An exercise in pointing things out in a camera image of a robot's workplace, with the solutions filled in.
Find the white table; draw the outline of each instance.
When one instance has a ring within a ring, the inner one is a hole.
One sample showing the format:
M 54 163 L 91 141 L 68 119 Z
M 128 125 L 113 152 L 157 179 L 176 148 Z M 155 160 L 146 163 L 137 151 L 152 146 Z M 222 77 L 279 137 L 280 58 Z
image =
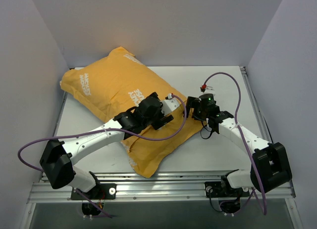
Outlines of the white table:
M 240 68 L 238 66 L 200 67 L 150 67 L 185 96 L 198 97 L 200 86 L 215 72 L 231 74 L 239 83 L 242 100 L 238 121 L 246 128 L 261 136 L 259 126 L 249 99 Z M 211 78 L 208 85 L 216 90 L 215 100 L 221 110 L 234 114 L 238 91 L 234 82 L 225 75 Z M 70 94 L 62 111 L 57 135 L 87 132 L 100 126 L 102 122 Z M 76 164 L 79 168 L 95 173 L 132 173 L 128 155 L 121 143 L 113 143 L 90 154 Z M 231 171 L 250 169 L 248 156 L 228 139 L 216 133 L 204 140 L 197 133 L 163 159 L 158 172 L 201 172 Z

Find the metal frame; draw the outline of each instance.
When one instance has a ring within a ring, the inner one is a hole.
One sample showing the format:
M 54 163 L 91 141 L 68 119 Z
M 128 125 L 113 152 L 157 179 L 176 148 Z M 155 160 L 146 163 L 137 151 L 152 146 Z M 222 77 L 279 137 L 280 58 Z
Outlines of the metal frame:
M 245 67 L 240 68 L 249 98 L 261 131 L 263 139 L 271 141 L 270 134 L 263 115 L 260 112 L 255 97 L 251 91 Z M 63 103 L 56 124 L 54 135 L 57 132 L 59 121 L 65 105 L 67 94 L 63 97 Z M 101 183 L 117 184 L 115 200 L 109 202 L 135 202 L 135 201 L 197 201 L 208 200 L 206 198 L 204 182 L 219 181 L 220 176 L 227 172 L 166 172 L 156 173 L 150 179 L 139 176 L 136 173 L 97 173 Z M 27 208 L 24 213 L 21 228 L 29 228 L 36 203 L 78 203 L 70 200 L 72 188 L 69 186 L 61 189 L 52 189 L 45 174 L 39 183 L 33 183 Z M 295 229 L 302 229 L 302 223 L 294 201 L 295 192 L 292 183 L 286 183 L 266 194 L 270 198 L 285 198 Z

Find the metal bolt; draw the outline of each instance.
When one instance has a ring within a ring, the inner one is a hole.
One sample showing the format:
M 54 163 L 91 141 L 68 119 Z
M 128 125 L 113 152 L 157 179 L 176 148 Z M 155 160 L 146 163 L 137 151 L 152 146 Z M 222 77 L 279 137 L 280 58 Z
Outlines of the metal bolt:
M 115 188 L 110 188 L 109 189 L 109 194 L 114 195 L 115 194 Z
M 212 187 L 211 186 L 207 186 L 206 187 L 206 192 L 209 192 L 210 191 L 210 193 L 212 193 Z

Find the white tabletop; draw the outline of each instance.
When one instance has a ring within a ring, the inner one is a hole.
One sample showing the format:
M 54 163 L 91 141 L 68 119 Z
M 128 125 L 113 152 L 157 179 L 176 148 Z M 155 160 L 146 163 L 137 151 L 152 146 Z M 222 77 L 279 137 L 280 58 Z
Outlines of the white tabletop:
M 238 66 L 150 67 L 150 69 L 185 96 L 194 97 L 202 94 L 200 86 L 209 75 L 215 72 L 231 74 L 239 83 L 242 94 L 238 121 L 254 134 L 261 136 Z M 234 114 L 238 101 L 238 91 L 234 82 L 225 75 L 217 75 L 209 80 L 208 85 L 215 89 L 215 100 L 220 109 Z M 88 132 L 100 125 L 102 125 L 102 122 L 85 106 L 80 104 L 70 94 L 67 95 L 57 131 L 58 136 Z M 214 133 L 210 139 L 204 140 L 197 133 L 175 149 L 172 154 L 166 156 L 161 162 L 158 171 L 249 170 L 250 165 L 248 156 L 225 137 Z M 129 164 L 127 153 L 119 142 L 105 146 L 88 155 L 78 162 L 76 166 L 95 173 L 134 172 Z

